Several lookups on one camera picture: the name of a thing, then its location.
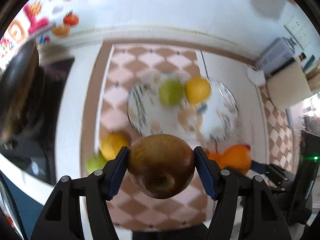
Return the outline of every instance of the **black device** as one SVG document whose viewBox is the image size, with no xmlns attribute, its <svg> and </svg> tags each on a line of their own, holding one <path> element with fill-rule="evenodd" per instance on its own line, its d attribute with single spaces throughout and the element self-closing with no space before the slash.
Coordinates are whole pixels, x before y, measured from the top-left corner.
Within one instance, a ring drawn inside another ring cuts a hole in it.
<svg viewBox="0 0 320 240">
<path fill-rule="evenodd" d="M 55 185 L 55 135 L 63 90 L 74 58 L 38 66 L 23 122 L 0 152 L 20 169 Z"/>
<path fill-rule="evenodd" d="M 238 196 L 244 198 L 239 240 L 289 240 L 288 225 L 307 222 L 312 212 L 312 207 L 308 206 L 310 192 L 319 168 L 316 157 L 320 155 L 320 140 L 316 135 L 302 133 L 301 160 L 296 176 L 274 164 L 252 164 L 253 170 L 265 174 L 278 187 L 267 186 L 260 175 L 250 179 L 230 167 L 221 170 L 201 147 L 194 149 L 196 169 L 206 194 L 218 200 L 205 240 L 230 239 Z M 129 152 L 122 147 L 115 160 L 87 178 L 62 177 L 39 216 L 31 240 L 84 239 L 79 196 L 86 196 L 93 239 L 118 239 L 106 201 L 120 188 Z M 315 230 L 316 226 L 312 224 L 310 228 Z"/>
</svg>

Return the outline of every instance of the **white wall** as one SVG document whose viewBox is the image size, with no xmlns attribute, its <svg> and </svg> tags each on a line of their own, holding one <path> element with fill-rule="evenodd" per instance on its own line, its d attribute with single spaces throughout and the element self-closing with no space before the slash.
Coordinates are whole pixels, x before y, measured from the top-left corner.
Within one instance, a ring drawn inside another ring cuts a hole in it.
<svg viewBox="0 0 320 240">
<path fill-rule="evenodd" d="M 49 15 L 57 24 L 62 23 L 69 10 L 79 15 L 79 25 L 70 33 L 123 25 L 167 26 L 214 35 L 244 46 L 257 55 L 277 37 L 289 37 L 283 25 L 297 15 L 312 33 L 312 46 L 306 50 L 307 56 L 320 57 L 319 35 L 302 10 L 286 0 L 40 1 L 43 4 L 41 14 Z M 63 5 L 63 12 L 53 15 L 51 11 L 56 5 Z"/>
</svg>

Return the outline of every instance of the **black pan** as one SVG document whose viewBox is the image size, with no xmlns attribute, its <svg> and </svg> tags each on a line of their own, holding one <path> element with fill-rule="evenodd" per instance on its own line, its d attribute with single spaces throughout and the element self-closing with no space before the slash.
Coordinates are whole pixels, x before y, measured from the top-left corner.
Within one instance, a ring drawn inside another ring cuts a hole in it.
<svg viewBox="0 0 320 240">
<path fill-rule="evenodd" d="M 0 80 L 0 142 L 14 134 L 39 67 L 34 40 L 27 41 L 13 57 Z"/>
<path fill-rule="evenodd" d="M 21 136 L 36 136 L 44 123 L 44 114 L 41 112 L 41 103 L 45 87 L 45 73 L 42 67 L 38 67 L 33 80 L 32 88 L 26 102 L 26 111 L 24 114 L 25 124 L 21 124 Z"/>
</svg>

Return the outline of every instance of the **orange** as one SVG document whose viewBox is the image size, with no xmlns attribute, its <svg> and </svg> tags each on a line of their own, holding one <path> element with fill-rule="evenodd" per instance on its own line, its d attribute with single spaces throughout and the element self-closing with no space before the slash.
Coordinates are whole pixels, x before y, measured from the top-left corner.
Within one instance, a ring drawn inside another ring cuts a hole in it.
<svg viewBox="0 0 320 240">
<path fill-rule="evenodd" d="M 247 174 L 251 166 L 251 152 L 248 145 L 233 145 L 221 157 L 221 168 L 231 167 L 243 174 Z"/>
<path fill-rule="evenodd" d="M 216 153 L 216 152 L 208 152 L 208 153 L 206 153 L 206 155 L 207 155 L 207 157 L 208 157 L 208 159 L 210 159 L 210 160 L 213 160 L 213 161 L 216 161 L 216 163 L 219 165 L 219 167 L 221 168 L 221 164 L 220 164 L 220 162 L 221 162 L 221 158 L 222 158 L 222 155 L 221 154 L 219 154 L 219 153 Z"/>
</svg>

